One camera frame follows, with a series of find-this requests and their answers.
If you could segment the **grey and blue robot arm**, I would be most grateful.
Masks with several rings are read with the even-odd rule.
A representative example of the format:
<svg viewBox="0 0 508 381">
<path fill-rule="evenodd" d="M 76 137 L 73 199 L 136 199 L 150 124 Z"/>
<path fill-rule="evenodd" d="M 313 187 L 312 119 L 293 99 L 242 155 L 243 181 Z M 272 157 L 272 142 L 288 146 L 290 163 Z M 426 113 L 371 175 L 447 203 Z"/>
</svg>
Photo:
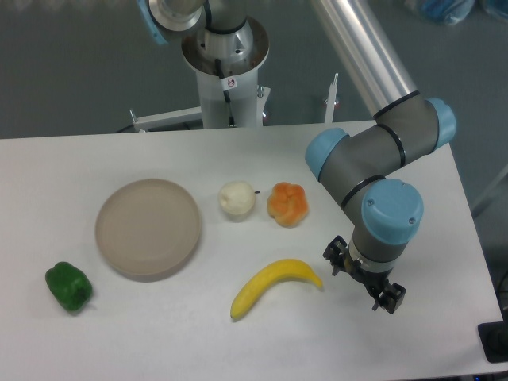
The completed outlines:
<svg viewBox="0 0 508 381">
<path fill-rule="evenodd" d="M 141 1 L 138 6 L 156 41 L 181 40 L 196 73 L 205 127 L 261 125 L 257 72 L 269 42 L 244 2 Z M 375 122 L 355 136 L 328 129 L 306 149 L 310 170 L 354 226 L 350 241 L 335 238 L 323 256 L 334 273 L 348 273 L 363 284 L 375 308 L 393 313 L 406 291 L 388 276 L 418 231 L 424 209 L 418 191 L 391 174 L 447 144 L 456 119 L 445 102 L 420 95 L 366 3 L 312 6 Z"/>
</svg>

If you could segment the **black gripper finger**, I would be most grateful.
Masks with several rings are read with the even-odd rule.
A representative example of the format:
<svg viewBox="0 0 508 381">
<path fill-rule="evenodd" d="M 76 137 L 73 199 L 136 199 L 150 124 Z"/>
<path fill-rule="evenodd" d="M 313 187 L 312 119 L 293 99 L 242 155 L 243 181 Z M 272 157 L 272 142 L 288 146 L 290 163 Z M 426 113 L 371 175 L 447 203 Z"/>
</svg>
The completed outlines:
<svg viewBox="0 0 508 381">
<path fill-rule="evenodd" d="M 326 247 L 323 252 L 323 257 L 329 261 L 332 266 L 332 275 L 337 275 L 340 272 L 346 272 L 345 260 L 348 254 L 348 244 L 344 238 L 337 235 Z"/>
<path fill-rule="evenodd" d="M 372 309 L 377 311 L 383 309 L 389 314 L 394 312 L 402 305 L 406 296 L 406 288 L 397 284 L 386 281 L 379 291 L 374 293 L 374 305 Z"/>
</svg>

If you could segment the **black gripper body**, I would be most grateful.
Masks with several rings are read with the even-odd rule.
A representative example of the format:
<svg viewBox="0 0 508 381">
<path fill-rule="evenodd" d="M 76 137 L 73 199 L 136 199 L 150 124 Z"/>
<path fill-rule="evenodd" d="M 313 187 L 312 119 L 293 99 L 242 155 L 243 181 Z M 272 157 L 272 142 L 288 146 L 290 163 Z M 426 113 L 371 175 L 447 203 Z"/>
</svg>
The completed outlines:
<svg viewBox="0 0 508 381">
<path fill-rule="evenodd" d="M 348 246 L 344 265 L 346 272 L 362 283 L 370 296 L 379 296 L 382 293 L 387 277 L 393 269 L 392 261 L 380 263 L 369 260 L 354 244 Z"/>
</svg>

